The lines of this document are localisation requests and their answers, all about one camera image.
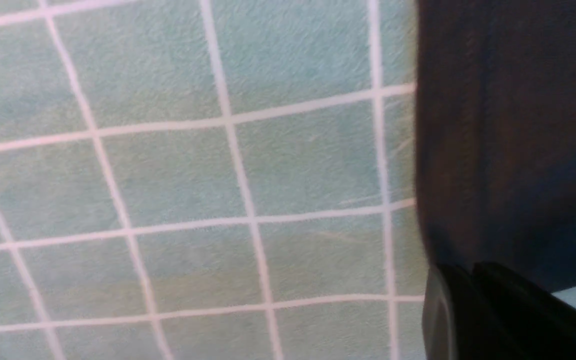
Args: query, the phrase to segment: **dark object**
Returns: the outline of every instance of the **dark object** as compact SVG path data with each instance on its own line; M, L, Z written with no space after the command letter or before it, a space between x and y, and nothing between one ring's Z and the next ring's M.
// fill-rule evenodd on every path
M418 3L427 355L576 359L576 0Z
M576 286L576 0L419 0L416 198L433 264Z
M438 265L423 337L428 360L576 359L576 309L499 264Z

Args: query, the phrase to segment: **dark fabric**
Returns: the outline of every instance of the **dark fabric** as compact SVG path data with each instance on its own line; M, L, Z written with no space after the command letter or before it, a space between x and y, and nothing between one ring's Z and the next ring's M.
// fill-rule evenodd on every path
M428 360L576 359L576 309L492 262L430 267L422 328Z
M416 196L434 263L576 286L576 0L419 0Z

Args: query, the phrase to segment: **grid pattern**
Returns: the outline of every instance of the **grid pattern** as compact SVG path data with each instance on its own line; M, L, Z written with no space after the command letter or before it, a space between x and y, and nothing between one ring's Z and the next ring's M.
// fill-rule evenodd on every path
M389 189L389 169L388 152L389 144L386 136L386 105L385 98L392 96L405 96L414 91L414 84L411 82L384 86L382 69L382 46L380 39L380 7L378 0L367 0L366 9L368 14L368 43L370 62L370 89L349 92L343 95L333 95L318 100L308 100L295 104L280 105L266 109L233 113L231 99L226 82L226 72L220 55L220 46L213 17L213 10L210 0L199 0L199 12L203 23L204 36L207 43L210 69L214 76L215 88L217 90L217 100L221 116L209 117L201 120L189 121L156 121L148 123L137 123L127 125L114 125L108 127L98 127L96 118L91 110L91 105L84 94L82 84L78 79L78 71L73 59L67 50L62 36L55 25L55 17L87 12L95 9L106 9L121 7L135 0L83 0L66 4L48 5L46 0L38 0L37 9L28 9L18 13L4 14L0 16L0 28L9 27L15 24L28 23L43 19L48 29L50 39L66 71L71 92L73 93L81 117L85 123L85 129L62 132L46 136L33 136L25 139L12 139L10 141L0 141L0 153L13 150L34 149L48 145L76 143L79 141L92 141L94 155L100 165L105 186L110 193L112 205L117 214L119 228L113 230L101 230L86 232L75 235L58 235L53 237L42 237L30 239L15 239L13 232L4 215L0 210L0 237L4 243L0 243L0 252L10 253L14 266L18 270L32 301L32 307L36 313L38 321L17 323L13 325L0 325L0 333L11 333L23 330L42 330L50 352L56 360L67 358L64 351L64 344L60 343L57 330L61 328L75 328L80 326L104 326L122 324L150 324L151 332L160 356L165 360L175 358L174 351L168 343L166 331L162 326L162 321L166 319L199 317L207 315L227 315L237 313L260 312L265 316L267 333L269 335L272 355L275 360L283 360L282 337L280 327L277 322L278 310L296 308L310 305L349 303L349 302L378 302L387 305L387 327L390 346L391 360L400 358L398 354L398 304L418 303L423 301L423 296L419 294L397 294L396 264L394 262L393 244L393 212L404 210L414 206L413 198L405 198L398 201L391 201L391 191ZM316 210L313 212L302 212L296 214L256 214L256 205L253 201L253 194L247 172L245 161L238 139L238 125L253 123L277 117L295 116L316 110L325 110L342 105L352 105L362 101L370 101L372 105L372 127L374 132L374 146L377 163L377 177L379 188L379 204L364 207L349 207L345 209ZM231 162L236 175L240 198L244 205L244 216L229 216L222 218L191 219L177 223L164 223L162 225L133 226L129 216L128 206L120 191L118 180L114 174L106 149L107 145L103 139L114 139L119 136L157 133L157 132L179 132L201 129L221 128L225 130L228 150L230 151ZM326 296L314 296L300 298L296 300L274 300L274 292L271 285L269 265L263 242L264 224L289 224L300 221L315 221L318 219L336 219L343 217L354 217L364 215L380 215L382 223L382 250L384 253L384 280L386 282L386 294L370 293L349 293ZM210 228L215 226L247 226L256 259L256 267L259 276L261 289L261 303L251 303L247 305L233 305L226 307L211 307L203 309L186 309L172 312L158 311L158 303L151 284L151 278L147 271L144 257L140 253L137 236L154 235L181 230L194 230L200 228ZM99 242L123 238L128 248L128 254L134 272L138 278L142 296L144 298L145 313L130 316L95 317L86 319L53 319L48 311L45 300L38 290L35 279L28 269L22 249L44 248L57 244L75 244L85 242Z

